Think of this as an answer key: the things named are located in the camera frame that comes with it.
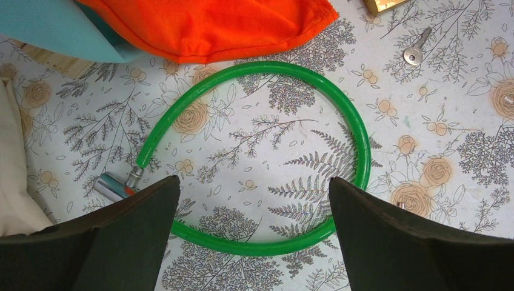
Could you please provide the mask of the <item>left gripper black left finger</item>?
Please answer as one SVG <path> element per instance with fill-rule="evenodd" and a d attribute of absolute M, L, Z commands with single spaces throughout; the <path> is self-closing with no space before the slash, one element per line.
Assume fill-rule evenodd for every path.
<path fill-rule="evenodd" d="M 153 290 L 179 178 L 31 235 L 1 238 L 2 290 Z"/>

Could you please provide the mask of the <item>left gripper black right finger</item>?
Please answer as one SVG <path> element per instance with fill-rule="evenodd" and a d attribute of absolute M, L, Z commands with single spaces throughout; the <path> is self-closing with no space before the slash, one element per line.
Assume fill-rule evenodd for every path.
<path fill-rule="evenodd" d="M 329 200 L 352 290 L 512 290 L 513 240 L 420 217 L 342 178 Z"/>

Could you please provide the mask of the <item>green cable lock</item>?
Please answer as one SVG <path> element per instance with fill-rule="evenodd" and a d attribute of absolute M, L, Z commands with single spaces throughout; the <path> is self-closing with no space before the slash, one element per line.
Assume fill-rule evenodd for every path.
<path fill-rule="evenodd" d="M 223 82 L 245 75 L 261 73 L 286 75 L 305 81 L 320 91 L 341 113 L 344 114 L 350 130 L 354 134 L 358 152 L 358 168 L 353 186 L 361 190 L 365 190 L 370 179 L 372 161 L 371 146 L 364 121 L 355 106 L 342 92 L 342 90 L 326 77 L 305 67 L 278 61 L 256 61 L 234 65 L 216 72 L 194 85 L 164 113 L 163 117 L 154 126 L 150 136 L 147 138 L 136 159 L 135 167 L 130 172 L 126 181 L 122 182 L 110 173 L 103 173 L 96 179 L 93 188 L 113 202 L 118 202 L 135 194 L 137 191 L 137 183 L 141 179 L 144 169 L 149 164 L 152 154 L 156 150 L 161 139 L 178 116 L 184 112 L 193 101 L 196 101 L 210 89 L 222 84 Z M 202 233 L 181 222 L 174 222 L 171 232 L 190 243 L 194 243 L 198 246 L 215 250 L 217 252 L 240 256 L 264 257 L 286 255 L 314 246 L 328 238 L 330 235 L 336 233 L 337 228 L 335 217 L 332 216 L 317 228 L 296 238 L 286 241 L 264 243 L 229 241 Z"/>

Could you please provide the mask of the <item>small silver key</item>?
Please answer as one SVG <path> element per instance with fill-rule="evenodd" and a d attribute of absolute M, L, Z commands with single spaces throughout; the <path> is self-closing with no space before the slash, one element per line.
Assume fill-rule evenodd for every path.
<path fill-rule="evenodd" d="M 430 27 L 427 27 L 419 41 L 417 41 L 415 44 L 413 44 L 411 47 L 406 48 L 403 52 L 403 57 L 406 63 L 410 65 L 420 65 L 424 59 L 422 47 L 428 40 L 430 34 L 432 32 L 432 29 Z"/>

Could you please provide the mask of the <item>brass padlock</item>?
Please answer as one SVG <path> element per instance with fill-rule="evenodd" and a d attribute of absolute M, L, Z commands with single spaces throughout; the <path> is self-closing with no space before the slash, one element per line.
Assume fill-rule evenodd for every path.
<path fill-rule="evenodd" d="M 363 0 L 368 12 L 374 16 L 407 2 L 409 2 L 409 0 Z"/>

